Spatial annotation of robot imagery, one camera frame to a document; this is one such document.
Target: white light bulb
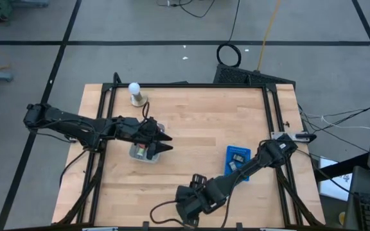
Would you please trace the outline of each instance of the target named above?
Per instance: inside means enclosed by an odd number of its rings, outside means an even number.
[[[139,87],[139,84],[138,83],[130,83],[129,86],[128,86],[128,90],[131,94],[134,94],[134,95],[137,95],[139,94],[139,90],[141,88]]]

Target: wooden table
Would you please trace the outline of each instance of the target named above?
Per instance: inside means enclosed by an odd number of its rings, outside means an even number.
[[[277,92],[286,131],[303,130],[291,85],[277,85]],[[195,173],[208,178],[224,172],[225,151],[228,145],[250,148],[255,154],[259,141],[269,138],[265,106],[261,89],[216,88],[143,88],[149,95],[149,116],[166,127],[173,138],[173,150],[161,153],[156,164],[129,157],[131,143],[109,141],[101,182],[95,225],[140,227],[150,221],[149,212],[155,205],[175,199],[178,185],[189,185]],[[79,114],[95,118],[101,85],[86,85]],[[113,116],[142,119],[141,108],[130,104],[126,88],[118,88]],[[276,117],[273,116],[277,130]],[[306,145],[299,149],[308,152]],[[72,144],[67,162],[81,152]],[[53,221],[60,220],[81,193],[87,156],[81,158],[64,175]],[[299,197],[314,216],[324,223],[317,184],[310,158],[296,152],[291,158]],[[292,201],[286,194],[291,223],[294,223]],[[91,199],[87,200],[84,221],[88,220]],[[210,215],[200,215],[200,227],[220,227],[225,206]],[[167,205],[154,213],[156,220],[179,219],[175,205]],[[227,227],[242,222],[244,227],[284,227],[275,170],[262,169],[249,182],[238,185],[231,199]],[[173,227],[176,223],[162,226]]]

